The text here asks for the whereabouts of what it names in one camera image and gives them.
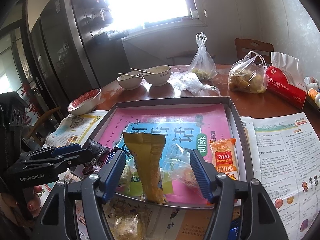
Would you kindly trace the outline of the green snack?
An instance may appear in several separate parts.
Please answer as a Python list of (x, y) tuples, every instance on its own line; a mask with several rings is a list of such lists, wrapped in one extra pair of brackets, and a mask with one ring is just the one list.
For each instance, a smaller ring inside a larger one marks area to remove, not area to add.
[[(172, 180), (167, 172), (160, 170), (162, 189), (164, 194), (172, 194), (174, 192)], [(138, 172), (132, 163), (125, 164), (123, 173), (120, 177), (117, 192), (130, 197), (140, 197), (143, 194), (143, 186), (140, 181)]]

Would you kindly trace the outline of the orange snack packet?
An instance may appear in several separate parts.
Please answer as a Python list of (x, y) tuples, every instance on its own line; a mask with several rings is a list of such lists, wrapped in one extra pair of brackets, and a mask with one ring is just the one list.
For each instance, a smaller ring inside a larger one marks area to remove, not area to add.
[(238, 162), (235, 154), (236, 139), (210, 140), (212, 164), (218, 173), (224, 173), (232, 180), (239, 179)]

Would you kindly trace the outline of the dark small snack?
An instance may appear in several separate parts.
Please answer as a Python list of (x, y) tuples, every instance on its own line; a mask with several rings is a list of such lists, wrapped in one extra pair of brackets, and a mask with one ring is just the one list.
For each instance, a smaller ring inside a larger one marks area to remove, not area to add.
[(88, 140), (88, 149), (91, 150), (93, 154), (93, 159), (84, 164), (84, 168), (82, 169), (82, 174), (84, 177), (89, 176), (93, 173), (98, 173), (101, 167), (104, 165), (106, 157), (110, 152), (110, 148), (106, 147), (99, 142), (93, 141), (92, 139)]

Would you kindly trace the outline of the yellow wafer snack clear wrap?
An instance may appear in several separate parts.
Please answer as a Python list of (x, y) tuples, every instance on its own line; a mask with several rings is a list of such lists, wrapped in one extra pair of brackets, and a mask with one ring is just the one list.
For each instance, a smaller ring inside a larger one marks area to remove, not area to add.
[(177, 180), (185, 186), (198, 189), (199, 185), (190, 165), (190, 151), (178, 144), (172, 144), (161, 165), (172, 180)]

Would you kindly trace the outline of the gold yellow snack packet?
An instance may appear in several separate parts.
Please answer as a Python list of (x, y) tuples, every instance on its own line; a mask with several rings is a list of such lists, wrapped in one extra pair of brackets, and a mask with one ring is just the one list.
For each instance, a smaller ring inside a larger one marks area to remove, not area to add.
[(166, 144), (165, 135), (151, 133), (123, 133), (124, 144), (132, 154), (146, 201), (164, 204), (160, 158)]

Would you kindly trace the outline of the blue snack packet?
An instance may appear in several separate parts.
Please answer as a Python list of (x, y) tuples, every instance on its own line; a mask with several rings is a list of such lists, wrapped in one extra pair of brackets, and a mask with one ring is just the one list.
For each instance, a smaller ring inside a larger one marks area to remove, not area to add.
[(237, 240), (241, 219), (237, 218), (231, 222), (231, 228), (228, 234), (228, 240)]

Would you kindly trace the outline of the clear bag with round cake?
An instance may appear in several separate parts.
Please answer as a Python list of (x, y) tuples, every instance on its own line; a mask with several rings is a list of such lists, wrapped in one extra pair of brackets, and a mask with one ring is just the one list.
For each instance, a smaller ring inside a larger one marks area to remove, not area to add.
[(148, 214), (145, 211), (124, 213), (114, 218), (113, 237), (118, 240), (146, 238)]

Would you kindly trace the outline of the left newspaper sheet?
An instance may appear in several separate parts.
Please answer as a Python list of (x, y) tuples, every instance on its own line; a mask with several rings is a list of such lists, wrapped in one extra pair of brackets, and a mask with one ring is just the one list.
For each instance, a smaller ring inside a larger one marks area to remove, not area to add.
[[(55, 132), (46, 137), (42, 148), (49, 146), (62, 147), (70, 144), (84, 146), (85, 142), (107, 113), (108, 111), (96, 110), (80, 116), (70, 114), (60, 122)], [(69, 184), (81, 181), (81, 176), (82, 175), (74, 175), (71, 171), (67, 170), (59, 175), (59, 179), (63, 179)], [(42, 191), (39, 193), (39, 197), (42, 205), (46, 201), (54, 185), (55, 182), (41, 186)], [(82, 210), (82, 202), (79, 200), (76, 201), (76, 217), (80, 239), (89, 239)]]

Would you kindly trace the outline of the front orange newspaper sheet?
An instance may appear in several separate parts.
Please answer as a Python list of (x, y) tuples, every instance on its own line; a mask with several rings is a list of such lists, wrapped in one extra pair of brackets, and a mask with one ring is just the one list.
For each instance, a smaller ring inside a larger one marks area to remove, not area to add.
[(103, 211), (112, 234), (117, 215), (145, 211), (148, 214), (145, 239), (203, 239), (213, 214), (211, 209), (160, 207), (124, 198), (113, 198), (103, 205)]

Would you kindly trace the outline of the grey cardboard box lid tray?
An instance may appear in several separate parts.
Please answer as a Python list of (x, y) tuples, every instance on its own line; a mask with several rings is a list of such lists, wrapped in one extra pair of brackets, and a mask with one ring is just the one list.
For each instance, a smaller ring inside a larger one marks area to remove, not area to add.
[(166, 145), (160, 163), (175, 146), (199, 150), (212, 160), (209, 142), (236, 139), (239, 179), (251, 180), (253, 165), (245, 130), (229, 97), (187, 97), (116, 103), (93, 129), (90, 139), (106, 147), (123, 147), (123, 132), (162, 134)]

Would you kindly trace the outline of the white bowl left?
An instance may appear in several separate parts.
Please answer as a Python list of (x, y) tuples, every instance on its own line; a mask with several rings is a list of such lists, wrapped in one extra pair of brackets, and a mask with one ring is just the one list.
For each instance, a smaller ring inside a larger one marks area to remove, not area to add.
[[(131, 71), (131, 72), (128, 72), (127, 74), (142, 76), (142, 73), (138, 71)], [(126, 90), (133, 90), (140, 86), (142, 79), (120, 75), (117, 78), (117, 82), (121, 88)]]

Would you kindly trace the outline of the chopstick on bowl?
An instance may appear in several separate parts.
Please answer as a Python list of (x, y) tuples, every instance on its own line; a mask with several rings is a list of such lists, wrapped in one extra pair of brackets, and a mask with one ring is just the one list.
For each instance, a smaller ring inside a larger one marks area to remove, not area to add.
[(132, 75), (132, 74), (126, 74), (126, 73), (118, 73), (119, 75), (123, 75), (123, 76), (129, 76), (129, 77), (135, 77), (135, 78), (139, 78), (142, 79), (142, 76), (138, 76), (138, 75)]
[(138, 71), (138, 72), (144, 73), (144, 74), (148, 74), (148, 75), (155, 75), (155, 73), (148, 72), (146, 70), (141, 70), (141, 69), (136, 69), (136, 68), (130, 68), (130, 69), (134, 70), (134, 71)]

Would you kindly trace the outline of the plastic bag of pastries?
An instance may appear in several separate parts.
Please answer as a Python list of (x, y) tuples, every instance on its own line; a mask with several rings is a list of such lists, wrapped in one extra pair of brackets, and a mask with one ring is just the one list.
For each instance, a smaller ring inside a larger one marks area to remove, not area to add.
[(261, 94), (267, 89), (267, 64), (264, 58), (250, 51), (243, 59), (232, 65), (228, 75), (229, 90)]

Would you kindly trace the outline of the chopstick on right bowl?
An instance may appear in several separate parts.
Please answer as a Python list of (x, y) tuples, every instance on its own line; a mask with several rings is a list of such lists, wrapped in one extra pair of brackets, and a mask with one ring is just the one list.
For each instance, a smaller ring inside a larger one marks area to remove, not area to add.
[(130, 68), (130, 69), (134, 70), (134, 71), (138, 71), (138, 72), (144, 73), (144, 74), (148, 74), (148, 75), (155, 75), (155, 73), (148, 72), (146, 70), (141, 70), (141, 69), (136, 69), (136, 68)]

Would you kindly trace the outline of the white orange pill bottle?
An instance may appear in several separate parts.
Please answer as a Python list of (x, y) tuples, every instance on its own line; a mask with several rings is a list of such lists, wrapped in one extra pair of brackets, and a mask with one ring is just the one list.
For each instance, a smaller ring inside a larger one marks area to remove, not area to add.
[(320, 93), (314, 88), (308, 90), (308, 96), (313, 100), (313, 102), (320, 108)]

